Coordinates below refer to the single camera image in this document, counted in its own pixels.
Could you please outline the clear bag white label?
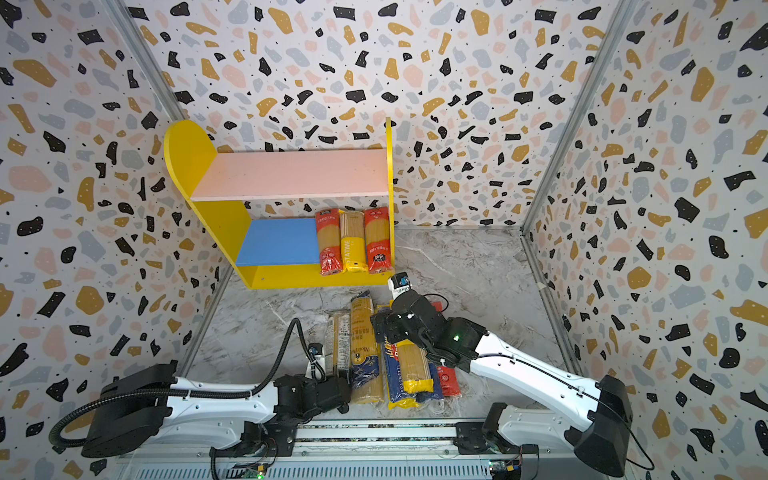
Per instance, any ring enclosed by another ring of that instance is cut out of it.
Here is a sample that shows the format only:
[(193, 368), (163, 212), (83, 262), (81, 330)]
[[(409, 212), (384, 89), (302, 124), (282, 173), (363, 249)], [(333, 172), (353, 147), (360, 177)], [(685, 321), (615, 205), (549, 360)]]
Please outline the clear bag white label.
[(332, 373), (348, 380), (351, 373), (351, 323), (348, 311), (329, 315), (330, 366)]

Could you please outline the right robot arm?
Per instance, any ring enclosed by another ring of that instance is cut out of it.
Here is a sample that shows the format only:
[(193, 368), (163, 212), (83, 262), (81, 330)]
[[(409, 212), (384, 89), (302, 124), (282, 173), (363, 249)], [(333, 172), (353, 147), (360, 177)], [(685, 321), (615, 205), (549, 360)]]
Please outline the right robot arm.
[(554, 431), (579, 460), (601, 474), (624, 475), (633, 414), (621, 380), (551, 366), (474, 321), (445, 317), (414, 290), (398, 295), (371, 322), (379, 342), (409, 340), (439, 366), (488, 378), (545, 406), (555, 415)]

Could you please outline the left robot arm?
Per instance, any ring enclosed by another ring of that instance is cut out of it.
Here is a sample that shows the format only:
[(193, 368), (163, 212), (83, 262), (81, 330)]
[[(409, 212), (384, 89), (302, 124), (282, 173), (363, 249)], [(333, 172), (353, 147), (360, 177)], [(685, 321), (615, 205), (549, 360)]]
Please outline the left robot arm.
[(257, 442), (260, 428), (293, 428), (331, 410), (346, 412), (349, 383), (302, 374), (270, 381), (260, 392), (242, 384), (212, 384), (175, 375), (174, 363), (159, 364), (117, 380), (102, 399), (120, 398), (95, 410), (81, 454), (104, 458), (144, 445), (177, 444), (233, 448)]

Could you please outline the clear spaghetti bag Chinese text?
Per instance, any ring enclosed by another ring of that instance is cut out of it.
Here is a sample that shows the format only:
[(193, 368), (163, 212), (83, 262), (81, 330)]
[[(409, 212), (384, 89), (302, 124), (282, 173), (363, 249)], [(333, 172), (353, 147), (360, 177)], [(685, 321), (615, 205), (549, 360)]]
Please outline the clear spaghetti bag Chinese text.
[(350, 303), (351, 400), (372, 404), (383, 400), (380, 350), (371, 317), (374, 304), (370, 292), (355, 296)]

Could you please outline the yellow Pastatime bag tall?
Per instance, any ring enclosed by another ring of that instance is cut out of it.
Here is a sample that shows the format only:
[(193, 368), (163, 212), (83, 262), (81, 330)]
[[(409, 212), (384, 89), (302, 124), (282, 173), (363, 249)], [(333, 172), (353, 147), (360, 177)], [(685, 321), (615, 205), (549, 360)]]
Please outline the yellow Pastatime bag tall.
[(362, 212), (340, 212), (341, 256), (345, 272), (363, 273), (366, 264), (364, 214)]

